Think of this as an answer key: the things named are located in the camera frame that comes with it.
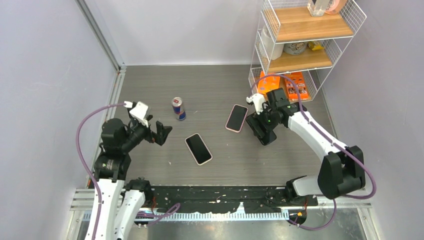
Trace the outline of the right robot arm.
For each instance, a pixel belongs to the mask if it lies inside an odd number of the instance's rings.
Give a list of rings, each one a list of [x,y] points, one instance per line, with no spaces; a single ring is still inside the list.
[[[246,122],[262,145],[276,140],[274,128],[284,125],[314,151],[321,162],[318,175],[304,175],[286,182],[285,198],[299,205],[306,196],[321,195],[330,200],[362,189],[366,185],[364,154],[358,146],[347,146],[320,126],[299,102],[290,102],[282,88],[263,96],[246,98],[254,112]]]

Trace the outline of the black phone case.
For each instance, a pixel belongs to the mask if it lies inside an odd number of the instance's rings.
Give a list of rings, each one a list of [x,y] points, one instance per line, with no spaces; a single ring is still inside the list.
[[[260,138],[259,141],[263,146],[267,146],[274,142],[277,139],[276,134],[274,131],[270,131],[264,135],[264,137]]]

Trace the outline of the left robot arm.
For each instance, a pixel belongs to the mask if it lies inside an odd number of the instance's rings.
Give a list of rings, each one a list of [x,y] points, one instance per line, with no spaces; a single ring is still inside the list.
[[[130,151],[142,141],[162,146],[171,126],[156,122],[156,131],[131,118],[130,125],[111,118],[102,125],[99,147],[94,163],[94,203],[87,240],[125,240],[141,207],[153,202],[150,182],[137,178],[125,182],[131,164]]]

